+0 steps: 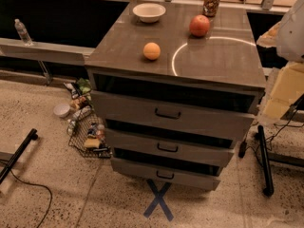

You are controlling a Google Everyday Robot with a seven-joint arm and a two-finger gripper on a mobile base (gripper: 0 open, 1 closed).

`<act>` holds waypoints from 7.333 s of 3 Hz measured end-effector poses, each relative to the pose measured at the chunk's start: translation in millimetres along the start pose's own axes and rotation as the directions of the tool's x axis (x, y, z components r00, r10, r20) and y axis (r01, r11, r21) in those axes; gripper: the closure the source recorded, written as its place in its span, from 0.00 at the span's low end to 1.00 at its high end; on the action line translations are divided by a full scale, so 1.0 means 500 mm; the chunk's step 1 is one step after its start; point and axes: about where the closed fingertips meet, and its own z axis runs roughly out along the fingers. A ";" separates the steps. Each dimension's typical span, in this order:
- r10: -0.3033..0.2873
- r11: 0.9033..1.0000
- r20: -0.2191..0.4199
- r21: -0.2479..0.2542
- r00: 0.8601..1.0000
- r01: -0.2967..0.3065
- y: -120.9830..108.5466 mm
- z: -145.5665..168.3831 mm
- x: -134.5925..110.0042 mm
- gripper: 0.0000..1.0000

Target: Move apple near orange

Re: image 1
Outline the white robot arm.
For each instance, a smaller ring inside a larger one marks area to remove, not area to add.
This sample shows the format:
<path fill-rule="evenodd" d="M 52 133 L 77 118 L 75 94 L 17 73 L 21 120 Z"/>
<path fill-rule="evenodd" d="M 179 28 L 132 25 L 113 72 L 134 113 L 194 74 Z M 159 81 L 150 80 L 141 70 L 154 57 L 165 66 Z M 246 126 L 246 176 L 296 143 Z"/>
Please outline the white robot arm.
<path fill-rule="evenodd" d="M 304 0 L 296 0 L 284 14 L 275 41 L 278 56 L 304 62 Z"/>

